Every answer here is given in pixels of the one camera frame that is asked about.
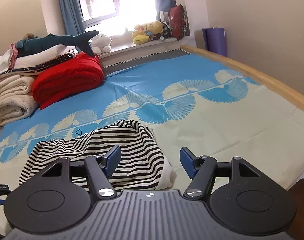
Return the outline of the black white striped garment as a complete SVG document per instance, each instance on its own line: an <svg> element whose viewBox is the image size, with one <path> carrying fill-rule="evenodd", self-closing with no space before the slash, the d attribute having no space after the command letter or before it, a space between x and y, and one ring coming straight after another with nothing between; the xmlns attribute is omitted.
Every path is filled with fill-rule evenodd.
<svg viewBox="0 0 304 240"><path fill-rule="evenodd" d="M91 155L104 155L113 146L121 149L121 161L109 179L116 192L172 187L175 172L157 145L152 129L135 120L121 120L70 140L38 142L21 171L19 184L59 157L83 161Z"/></svg>

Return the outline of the white folded clothes stack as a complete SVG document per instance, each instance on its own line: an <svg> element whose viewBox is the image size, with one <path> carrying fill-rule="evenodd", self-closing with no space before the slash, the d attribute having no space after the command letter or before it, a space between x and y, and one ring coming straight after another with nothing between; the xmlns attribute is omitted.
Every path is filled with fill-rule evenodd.
<svg viewBox="0 0 304 240"><path fill-rule="evenodd" d="M15 52L9 49L0 56L0 79L11 75L38 75L57 64L73 59L78 55L75 46L56 45L40 53L14 57Z"/></svg>

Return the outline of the cream folded blanket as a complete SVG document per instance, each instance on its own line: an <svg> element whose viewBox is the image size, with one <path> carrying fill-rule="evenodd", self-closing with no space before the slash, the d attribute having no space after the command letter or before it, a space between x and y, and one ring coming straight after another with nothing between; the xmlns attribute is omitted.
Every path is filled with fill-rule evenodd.
<svg viewBox="0 0 304 240"><path fill-rule="evenodd" d="M29 117L38 107L32 96L35 78L13 75L0 80L0 126Z"/></svg>

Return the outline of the blue cream patterned bedsheet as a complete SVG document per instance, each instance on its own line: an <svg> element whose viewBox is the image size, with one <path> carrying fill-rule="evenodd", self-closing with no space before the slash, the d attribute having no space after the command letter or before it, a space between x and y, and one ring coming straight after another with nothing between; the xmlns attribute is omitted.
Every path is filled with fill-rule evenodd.
<svg viewBox="0 0 304 240"><path fill-rule="evenodd" d="M122 190L95 203L67 230L33 235L12 229L0 206L0 239L290 239L242 235L183 196L191 179L180 150L219 162L242 157L285 190L304 170L304 112L222 63L195 54L111 72L103 85L38 110L0 132L0 184L11 192L40 141L70 140L121 120L153 131L175 172L172 187Z"/></svg>

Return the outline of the red folded blanket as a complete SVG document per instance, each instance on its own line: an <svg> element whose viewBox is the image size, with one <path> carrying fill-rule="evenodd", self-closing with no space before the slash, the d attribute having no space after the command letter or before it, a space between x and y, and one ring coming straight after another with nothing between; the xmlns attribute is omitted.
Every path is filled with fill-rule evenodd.
<svg viewBox="0 0 304 240"><path fill-rule="evenodd" d="M79 53L39 74L33 83L32 95L39 108L44 109L64 98L100 86L104 78L99 57Z"/></svg>

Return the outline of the blue shark plush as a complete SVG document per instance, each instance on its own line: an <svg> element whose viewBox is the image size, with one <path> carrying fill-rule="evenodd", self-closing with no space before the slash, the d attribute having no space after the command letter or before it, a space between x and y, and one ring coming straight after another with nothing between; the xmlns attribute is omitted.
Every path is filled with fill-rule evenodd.
<svg viewBox="0 0 304 240"><path fill-rule="evenodd" d="M41 53L56 45L75 46L87 55L95 57L89 41L98 34L97 30L86 31L77 36L48 34L42 38L20 40L15 44L15 48L18 51L18 57L24 57Z"/></svg>

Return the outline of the white plush toy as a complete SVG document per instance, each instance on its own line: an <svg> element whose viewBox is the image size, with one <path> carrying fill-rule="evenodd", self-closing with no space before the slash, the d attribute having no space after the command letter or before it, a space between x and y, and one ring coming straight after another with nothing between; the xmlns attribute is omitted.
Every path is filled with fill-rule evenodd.
<svg viewBox="0 0 304 240"><path fill-rule="evenodd" d="M112 39L108 35L98 34L91 39L92 50L96 55L102 55L111 52Z"/></svg>

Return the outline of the purple rolled mat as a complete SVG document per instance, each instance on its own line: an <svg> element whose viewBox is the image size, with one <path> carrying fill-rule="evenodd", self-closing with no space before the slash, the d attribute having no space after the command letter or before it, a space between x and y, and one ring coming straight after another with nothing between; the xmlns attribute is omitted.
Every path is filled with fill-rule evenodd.
<svg viewBox="0 0 304 240"><path fill-rule="evenodd" d="M227 41L224 28L205 28L202 35L207 51L227 57Z"/></svg>

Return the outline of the blue curtain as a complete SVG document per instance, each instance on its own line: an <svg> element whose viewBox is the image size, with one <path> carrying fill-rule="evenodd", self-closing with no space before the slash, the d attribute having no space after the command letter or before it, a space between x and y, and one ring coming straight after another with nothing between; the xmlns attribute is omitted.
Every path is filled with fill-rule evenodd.
<svg viewBox="0 0 304 240"><path fill-rule="evenodd" d="M59 0L65 33L76 36L85 32L79 0Z"/></svg>

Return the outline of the yellow plush toy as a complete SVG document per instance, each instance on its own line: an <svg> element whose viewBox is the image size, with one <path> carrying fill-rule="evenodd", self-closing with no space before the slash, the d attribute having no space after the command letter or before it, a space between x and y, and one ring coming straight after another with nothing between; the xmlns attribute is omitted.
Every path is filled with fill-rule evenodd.
<svg viewBox="0 0 304 240"><path fill-rule="evenodd" d="M134 26L132 39L135 45L145 44L149 41L161 39L163 35L163 25L160 21L145 23Z"/></svg>

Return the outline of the dark red cushion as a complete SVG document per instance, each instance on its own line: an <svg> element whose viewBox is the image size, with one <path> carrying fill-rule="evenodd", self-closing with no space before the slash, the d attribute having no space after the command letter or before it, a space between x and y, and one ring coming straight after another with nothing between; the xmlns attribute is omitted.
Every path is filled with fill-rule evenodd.
<svg viewBox="0 0 304 240"><path fill-rule="evenodd" d="M187 18L181 4L170 10L169 20L172 27L172 36L177 40L183 39L187 29Z"/></svg>

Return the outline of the window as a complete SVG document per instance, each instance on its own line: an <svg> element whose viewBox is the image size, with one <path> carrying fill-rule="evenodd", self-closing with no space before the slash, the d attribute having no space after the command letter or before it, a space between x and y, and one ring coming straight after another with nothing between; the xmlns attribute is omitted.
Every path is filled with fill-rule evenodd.
<svg viewBox="0 0 304 240"><path fill-rule="evenodd" d="M155 0L79 0L85 28L104 21L124 24L131 29L137 24L154 21Z"/></svg>

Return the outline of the wooden bed frame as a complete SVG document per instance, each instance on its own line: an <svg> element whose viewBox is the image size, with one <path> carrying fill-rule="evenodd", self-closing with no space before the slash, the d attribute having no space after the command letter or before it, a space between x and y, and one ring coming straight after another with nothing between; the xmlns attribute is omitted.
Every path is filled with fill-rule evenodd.
<svg viewBox="0 0 304 240"><path fill-rule="evenodd" d="M182 50L190 52L204 57L205 59L222 63L224 66L241 72L244 76L250 77L255 82L261 83L266 86L269 90L277 93L279 96L282 96L284 99L295 105L297 108L304 112L304 96L297 92L295 89L285 85L281 81L261 72L252 67L249 67L246 64L240 63L238 61L232 60L228 57L221 56L216 53L212 53L207 50L192 46L181 46Z"/></svg>

